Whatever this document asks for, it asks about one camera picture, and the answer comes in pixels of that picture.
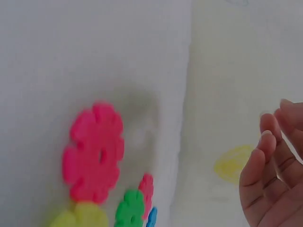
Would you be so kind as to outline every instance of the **white fabric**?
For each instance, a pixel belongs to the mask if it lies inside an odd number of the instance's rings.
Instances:
[[[69,201],[61,155],[85,107],[107,100],[125,122],[121,177],[104,206],[154,175],[169,222],[190,42],[190,0],[0,2],[0,220],[40,227]]]
[[[259,140],[259,114],[303,101],[303,2],[195,0],[174,227],[246,227],[238,187],[213,171]]]

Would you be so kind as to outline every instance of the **hand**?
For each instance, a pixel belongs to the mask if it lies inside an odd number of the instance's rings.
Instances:
[[[240,177],[245,217],[251,227],[302,227],[303,165],[281,131],[303,158],[303,104],[282,100],[274,115],[261,116],[260,130],[261,140]]]

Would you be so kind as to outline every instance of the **yellow printed pattern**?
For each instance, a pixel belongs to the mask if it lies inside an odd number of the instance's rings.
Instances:
[[[50,227],[108,227],[106,213],[98,205],[77,203],[74,211],[63,211]]]
[[[230,183],[239,184],[241,171],[252,150],[251,145],[243,145],[227,151],[214,164],[215,173]]]

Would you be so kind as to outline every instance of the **green flower toy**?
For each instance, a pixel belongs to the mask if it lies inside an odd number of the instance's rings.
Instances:
[[[142,227],[144,197],[139,190],[128,190],[116,212],[115,227]]]

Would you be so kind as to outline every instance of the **toy hole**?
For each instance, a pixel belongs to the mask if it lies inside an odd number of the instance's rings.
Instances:
[[[134,217],[134,216],[132,216],[132,218],[131,218],[131,224],[133,224],[133,223],[134,223],[134,221],[135,221],[135,217]]]
[[[100,164],[102,164],[104,162],[106,158],[106,152],[104,149],[101,149],[101,151],[99,151],[99,155],[98,155],[98,161]]]

